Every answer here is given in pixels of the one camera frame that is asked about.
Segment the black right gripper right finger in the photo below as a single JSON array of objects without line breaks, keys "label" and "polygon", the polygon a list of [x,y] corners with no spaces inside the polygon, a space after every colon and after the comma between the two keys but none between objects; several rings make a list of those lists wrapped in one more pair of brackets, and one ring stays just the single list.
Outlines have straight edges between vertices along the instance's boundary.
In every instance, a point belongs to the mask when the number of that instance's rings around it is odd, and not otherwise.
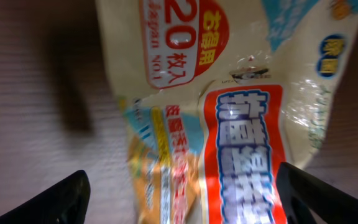
[{"label": "black right gripper right finger", "polygon": [[358,223],[358,199],[287,163],[280,164],[276,186],[288,223]]}]

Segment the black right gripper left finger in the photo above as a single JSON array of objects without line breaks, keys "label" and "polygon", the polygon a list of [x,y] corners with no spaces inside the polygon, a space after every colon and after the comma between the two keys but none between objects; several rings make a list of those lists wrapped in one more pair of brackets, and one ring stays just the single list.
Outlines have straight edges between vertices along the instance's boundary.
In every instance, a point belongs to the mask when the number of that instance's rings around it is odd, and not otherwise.
[{"label": "black right gripper left finger", "polygon": [[78,170],[22,205],[0,216],[0,224],[84,224],[91,187]]}]

